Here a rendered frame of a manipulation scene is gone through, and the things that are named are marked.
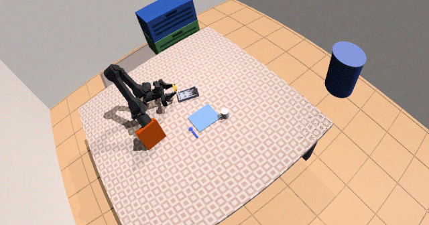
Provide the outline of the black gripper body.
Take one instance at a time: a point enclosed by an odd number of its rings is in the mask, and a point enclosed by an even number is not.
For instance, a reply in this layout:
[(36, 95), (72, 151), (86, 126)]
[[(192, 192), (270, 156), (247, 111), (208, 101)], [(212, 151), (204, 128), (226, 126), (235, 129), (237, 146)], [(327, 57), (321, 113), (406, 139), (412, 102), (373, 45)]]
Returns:
[(167, 101), (167, 99), (166, 99), (166, 97), (165, 97), (165, 94), (164, 94), (164, 85), (163, 85), (163, 80), (162, 80), (162, 78), (161, 79), (159, 79), (158, 80), (158, 82), (160, 83), (160, 92), (161, 92), (161, 94), (159, 94), (159, 95), (153, 95), (153, 93), (154, 93), (154, 91), (153, 91), (153, 89), (152, 89), (152, 91), (151, 91), (151, 96), (152, 96), (152, 98), (153, 98), (153, 100), (157, 100), (158, 98), (161, 98), (161, 103), (162, 103), (162, 105), (163, 106), (168, 106), (168, 102), (166, 102)]

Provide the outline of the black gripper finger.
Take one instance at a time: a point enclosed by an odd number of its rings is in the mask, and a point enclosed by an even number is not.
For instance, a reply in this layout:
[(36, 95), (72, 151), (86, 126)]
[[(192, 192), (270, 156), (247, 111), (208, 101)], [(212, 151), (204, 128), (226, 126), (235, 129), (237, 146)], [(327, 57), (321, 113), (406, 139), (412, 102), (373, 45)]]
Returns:
[(170, 92), (170, 93), (165, 93), (165, 97), (167, 99), (167, 101), (169, 102), (169, 100), (176, 94), (177, 92)]
[[(164, 81), (163, 81), (164, 82)], [(164, 88), (166, 89), (166, 90), (168, 90), (168, 89), (170, 89), (171, 87), (172, 87), (172, 85), (175, 85), (175, 84), (167, 84), (167, 83), (163, 83), (163, 85), (164, 85)]]

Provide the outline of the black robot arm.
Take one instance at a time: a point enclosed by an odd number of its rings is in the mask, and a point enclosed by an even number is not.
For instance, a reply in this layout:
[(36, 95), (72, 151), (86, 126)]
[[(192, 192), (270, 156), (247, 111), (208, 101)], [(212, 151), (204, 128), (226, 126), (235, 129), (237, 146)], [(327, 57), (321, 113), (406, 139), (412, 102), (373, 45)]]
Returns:
[[(111, 64), (106, 70), (104, 70), (104, 75), (107, 80), (110, 80), (115, 84), (120, 93), (124, 96), (125, 100), (128, 102), (128, 107), (131, 111), (131, 118), (133, 120), (137, 119), (138, 123), (144, 128), (147, 124), (151, 122), (151, 118), (147, 113), (145, 113), (147, 102), (153, 100), (151, 96), (151, 83), (146, 82), (138, 84), (136, 83), (125, 71), (124, 68), (116, 64)], [(128, 85), (133, 91), (133, 94), (125, 85)], [(153, 89), (153, 95), (159, 95), (160, 92), (160, 83), (158, 81), (153, 82), (155, 89)], [(135, 97), (134, 97), (134, 96)], [(143, 101), (140, 98), (143, 97)]]

